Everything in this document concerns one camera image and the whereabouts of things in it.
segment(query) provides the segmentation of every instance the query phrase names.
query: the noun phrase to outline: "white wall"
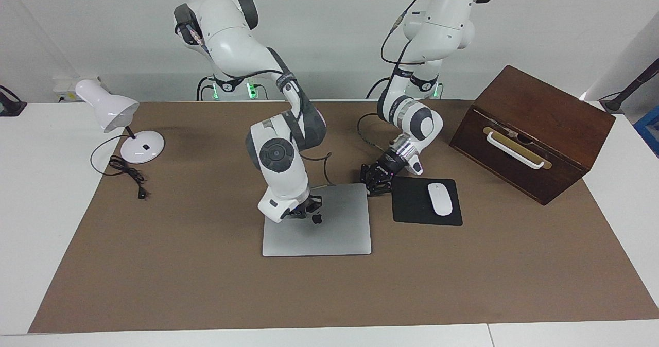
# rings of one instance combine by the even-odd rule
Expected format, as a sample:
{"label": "white wall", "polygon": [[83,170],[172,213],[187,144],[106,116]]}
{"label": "white wall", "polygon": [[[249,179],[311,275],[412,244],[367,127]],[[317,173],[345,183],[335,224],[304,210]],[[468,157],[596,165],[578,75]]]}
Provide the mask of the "white wall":
{"label": "white wall", "polygon": [[[598,100],[622,91],[659,58],[659,13],[634,38],[616,59],[614,65],[588,89],[584,100]],[[659,106],[659,75],[631,94],[621,106],[633,123],[655,106]]]}
{"label": "white wall", "polygon": [[[174,35],[172,11],[186,0],[20,1],[52,41],[51,50],[60,50],[78,74],[100,75],[115,93],[138,100],[193,100],[197,79],[208,73],[204,59]],[[360,98],[372,82],[389,74],[391,68],[379,61],[379,45],[410,0],[255,2],[261,16],[255,37],[280,52],[311,98]],[[12,38],[5,26],[15,26],[16,19],[2,8],[0,81],[28,100],[54,100],[46,84],[66,71],[63,64],[40,59],[35,53],[44,49],[40,42]],[[475,41],[443,66],[445,98],[476,98],[506,64],[579,96],[657,10],[659,0],[476,5]],[[396,56],[403,40],[397,32],[389,57]],[[7,79],[9,67],[33,73],[33,79]],[[268,89],[274,97],[274,88]]]}

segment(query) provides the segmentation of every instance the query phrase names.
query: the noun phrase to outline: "robotic arm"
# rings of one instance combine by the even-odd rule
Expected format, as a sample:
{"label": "robotic arm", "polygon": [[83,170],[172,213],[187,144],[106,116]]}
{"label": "robotic arm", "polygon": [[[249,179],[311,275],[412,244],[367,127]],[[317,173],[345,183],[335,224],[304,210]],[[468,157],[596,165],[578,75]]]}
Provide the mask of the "robotic arm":
{"label": "robotic arm", "polygon": [[430,0],[425,12],[413,12],[412,20],[406,23],[409,42],[377,102],[379,117],[403,133],[374,164],[362,165],[360,180],[369,195],[390,192],[391,178],[403,168],[417,176],[423,173],[419,154],[435,140],[443,121],[434,110],[407,96],[405,89],[411,84],[418,85],[419,92],[430,91],[442,60],[471,42],[474,26],[469,14],[473,2],[489,0]]}
{"label": "robotic arm", "polygon": [[322,199],[310,195],[300,152],[320,145],[327,127],[282,58],[252,36],[250,30],[258,24],[254,1],[190,0],[177,7],[174,16],[176,34],[208,58],[225,91],[249,77],[270,78],[291,105],[252,126],[245,140],[254,166],[268,183],[259,210],[274,222],[315,211]]}

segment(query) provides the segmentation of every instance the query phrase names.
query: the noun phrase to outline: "white desk lamp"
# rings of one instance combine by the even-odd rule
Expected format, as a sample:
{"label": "white desk lamp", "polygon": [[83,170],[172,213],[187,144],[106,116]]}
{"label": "white desk lamp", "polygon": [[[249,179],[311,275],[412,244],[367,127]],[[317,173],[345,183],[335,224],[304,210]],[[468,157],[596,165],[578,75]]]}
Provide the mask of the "white desk lamp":
{"label": "white desk lamp", "polygon": [[125,96],[109,94],[97,82],[81,80],[76,94],[94,108],[96,120],[105,133],[125,127],[130,138],[122,145],[122,158],[130,164],[142,164],[155,159],[163,148],[165,139],[155,131],[132,133],[129,125],[140,103]]}

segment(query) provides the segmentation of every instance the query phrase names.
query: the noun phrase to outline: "brown desk surface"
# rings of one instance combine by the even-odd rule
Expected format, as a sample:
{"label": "brown desk surface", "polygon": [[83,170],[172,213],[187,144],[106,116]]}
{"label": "brown desk surface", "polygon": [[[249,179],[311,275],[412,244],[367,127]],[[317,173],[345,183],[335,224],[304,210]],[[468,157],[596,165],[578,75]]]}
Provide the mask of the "brown desk surface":
{"label": "brown desk surface", "polygon": [[[356,120],[374,103],[316,103],[329,132],[305,154],[334,155],[336,183],[379,151]],[[659,310],[579,181],[543,207],[448,147],[470,102],[433,102],[445,129],[424,176],[457,181],[463,227],[396,223],[369,199],[372,255],[261,256],[266,185],[245,152],[249,127],[286,103],[143,103],[132,128],[167,146],[126,176],[103,177],[31,333],[656,319]],[[381,145],[397,130],[377,117]],[[322,163],[305,162],[312,184]]]}

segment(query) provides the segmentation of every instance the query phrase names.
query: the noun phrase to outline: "dark brown wooden box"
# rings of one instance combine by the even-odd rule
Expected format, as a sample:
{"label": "dark brown wooden box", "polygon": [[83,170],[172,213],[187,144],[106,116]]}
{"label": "dark brown wooden box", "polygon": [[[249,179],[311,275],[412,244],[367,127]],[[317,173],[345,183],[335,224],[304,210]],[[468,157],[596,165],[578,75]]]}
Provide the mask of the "dark brown wooden box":
{"label": "dark brown wooden box", "polygon": [[468,110],[451,146],[546,205],[591,170],[614,120],[508,65]]}

